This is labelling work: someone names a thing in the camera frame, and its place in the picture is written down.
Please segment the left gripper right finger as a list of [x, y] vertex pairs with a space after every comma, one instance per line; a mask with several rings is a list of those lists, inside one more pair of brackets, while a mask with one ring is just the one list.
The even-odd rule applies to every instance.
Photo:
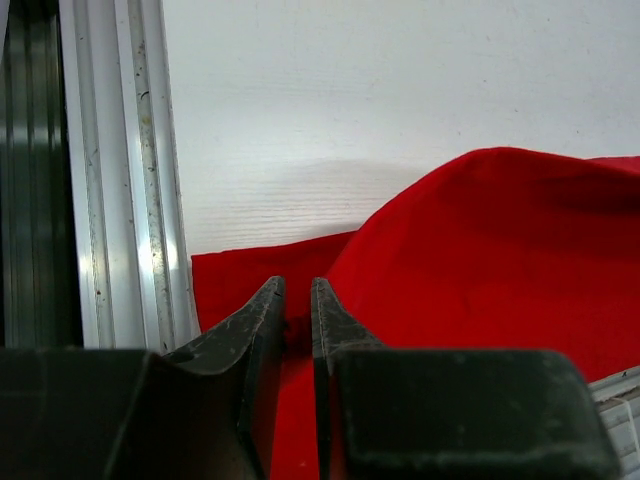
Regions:
[[620, 462], [570, 360], [549, 350], [382, 343], [328, 280], [311, 287], [323, 479], [616, 479]]

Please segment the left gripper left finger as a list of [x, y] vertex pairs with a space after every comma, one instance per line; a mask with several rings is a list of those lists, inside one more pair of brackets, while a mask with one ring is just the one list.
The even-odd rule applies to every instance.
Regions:
[[265, 479], [285, 281], [183, 347], [5, 349], [5, 479]]

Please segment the red trousers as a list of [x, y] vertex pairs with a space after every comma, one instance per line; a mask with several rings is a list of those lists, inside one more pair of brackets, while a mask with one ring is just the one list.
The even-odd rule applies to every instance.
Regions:
[[549, 348], [588, 381], [639, 363], [639, 161], [516, 148], [466, 153], [358, 230], [196, 255], [208, 330], [272, 276], [286, 281], [287, 354], [271, 475], [319, 475], [311, 284], [400, 347]]

